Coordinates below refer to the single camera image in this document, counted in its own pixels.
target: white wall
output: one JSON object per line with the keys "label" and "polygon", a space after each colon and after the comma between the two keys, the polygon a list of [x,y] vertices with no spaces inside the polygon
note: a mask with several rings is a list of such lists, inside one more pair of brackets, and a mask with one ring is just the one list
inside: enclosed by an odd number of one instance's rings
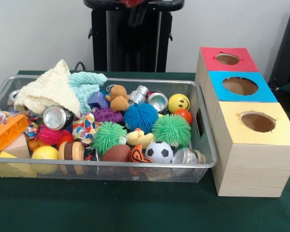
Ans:
{"label": "white wall", "polygon": [[[186,0],[173,13],[167,71],[195,72],[200,46],[247,47],[268,79],[290,0]],[[0,83],[18,70],[47,70],[61,58],[93,68],[91,10],[82,0],[0,0]]]}

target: orange plastic block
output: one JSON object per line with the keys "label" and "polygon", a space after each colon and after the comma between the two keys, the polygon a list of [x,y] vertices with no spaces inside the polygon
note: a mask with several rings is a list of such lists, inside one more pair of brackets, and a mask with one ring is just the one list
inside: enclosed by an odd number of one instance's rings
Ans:
{"label": "orange plastic block", "polygon": [[0,151],[13,142],[27,127],[25,115],[8,118],[6,124],[0,124]]}

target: red box top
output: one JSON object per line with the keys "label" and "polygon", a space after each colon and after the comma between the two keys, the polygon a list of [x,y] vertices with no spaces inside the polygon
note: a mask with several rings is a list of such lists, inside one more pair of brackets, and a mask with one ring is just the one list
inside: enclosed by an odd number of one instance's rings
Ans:
{"label": "red box top", "polygon": [[246,48],[201,47],[208,71],[259,72]]}

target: cream knitted cloth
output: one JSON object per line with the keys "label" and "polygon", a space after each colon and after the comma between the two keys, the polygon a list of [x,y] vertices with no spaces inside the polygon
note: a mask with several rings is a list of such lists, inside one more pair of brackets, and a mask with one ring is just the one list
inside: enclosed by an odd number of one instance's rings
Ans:
{"label": "cream knitted cloth", "polygon": [[36,114],[42,114],[47,107],[60,105],[80,117],[80,102],[69,85],[69,75],[67,63],[59,61],[53,69],[21,88],[14,109],[22,111],[26,106]]}

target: black cable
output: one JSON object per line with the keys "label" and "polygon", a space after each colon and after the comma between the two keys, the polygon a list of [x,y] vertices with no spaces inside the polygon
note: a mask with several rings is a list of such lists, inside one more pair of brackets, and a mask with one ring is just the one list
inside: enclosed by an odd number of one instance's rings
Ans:
{"label": "black cable", "polygon": [[82,66],[82,68],[83,68],[83,71],[86,71],[86,68],[85,68],[85,65],[81,62],[81,61],[79,61],[77,64],[76,64],[76,66],[75,66],[75,68],[74,68],[74,70],[77,70],[77,68],[78,68],[78,66],[79,65],[81,65]]}

